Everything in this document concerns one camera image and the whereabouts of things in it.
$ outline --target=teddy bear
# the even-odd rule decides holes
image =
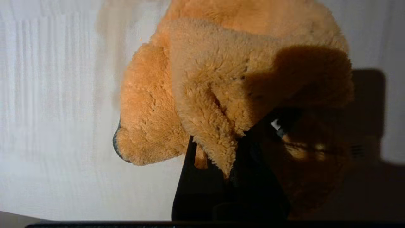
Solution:
[[[164,161],[198,144],[228,178],[238,139],[276,108],[303,116],[282,142],[262,137],[265,157],[292,204],[318,208],[349,163],[347,145],[322,109],[353,100],[347,41],[314,0],[173,0],[129,63],[114,135],[135,165]]]

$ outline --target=white wall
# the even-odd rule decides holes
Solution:
[[[405,163],[405,1],[324,0],[354,68],[386,77],[382,159]],[[169,220],[182,158],[136,167],[111,138],[125,65],[169,1],[0,1],[0,211]]]

